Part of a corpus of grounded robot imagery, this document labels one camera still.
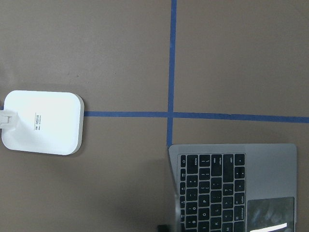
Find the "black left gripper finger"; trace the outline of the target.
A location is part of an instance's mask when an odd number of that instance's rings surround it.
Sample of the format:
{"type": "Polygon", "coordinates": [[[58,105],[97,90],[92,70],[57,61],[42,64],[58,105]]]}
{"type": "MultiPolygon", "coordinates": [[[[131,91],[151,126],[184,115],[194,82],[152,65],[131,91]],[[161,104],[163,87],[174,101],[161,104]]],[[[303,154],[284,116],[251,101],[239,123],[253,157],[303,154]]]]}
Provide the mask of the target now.
{"type": "Polygon", "coordinates": [[[158,225],[157,232],[170,232],[170,226],[167,224],[158,225]]]}

